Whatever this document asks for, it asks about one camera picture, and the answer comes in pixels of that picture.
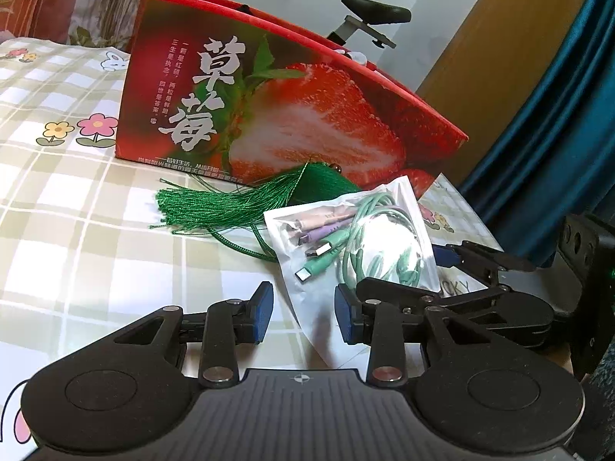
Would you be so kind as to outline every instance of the plastic bag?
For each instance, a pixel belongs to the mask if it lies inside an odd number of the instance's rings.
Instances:
[[[273,209],[264,218],[301,329],[332,368],[365,372],[368,358],[366,345],[342,340],[333,310],[339,283],[354,287],[362,276],[378,277],[440,291],[431,242],[406,176],[372,191]],[[318,261],[327,255],[323,268]],[[410,364],[420,367],[414,354]]]

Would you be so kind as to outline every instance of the blue curtain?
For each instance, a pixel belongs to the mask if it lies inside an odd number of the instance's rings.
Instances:
[[[540,265],[570,212],[615,214],[615,0],[586,0],[555,59],[460,192]]]

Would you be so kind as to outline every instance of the cardboard box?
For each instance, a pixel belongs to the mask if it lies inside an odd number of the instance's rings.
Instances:
[[[116,155],[246,184],[326,161],[364,188],[407,174],[422,194],[466,135],[336,49],[229,0],[149,0]]]

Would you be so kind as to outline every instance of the plaid bedsheet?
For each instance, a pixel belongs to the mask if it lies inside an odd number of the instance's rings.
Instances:
[[[201,312],[225,298],[249,298],[261,281],[271,281],[276,300],[267,336],[256,348],[238,348],[241,367],[324,367],[293,317],[277,265],[211,238],[149,229],[160,219],[159,179],[189,186],[193,180],[114,158],[127,60],[112,48],[31,38],[0,45],[2,461],[17,461],[34,447],[12,431],[25,380],[164,305]],[[434,241],[497,247],[443,176],[421,204]],[[229,238],[258,248],[251,232]],[[472,290],[455,273],[442,275],[450,294]],[[189,358],[184,371],[195,375],[196,365]]]

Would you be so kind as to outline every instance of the bike seat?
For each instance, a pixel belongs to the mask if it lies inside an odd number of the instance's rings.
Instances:
[[[410,22],[412,14],[404,7],[394,7],[372,0],[342,0],[346,8],[358,15],[366,24],[397,24]]]

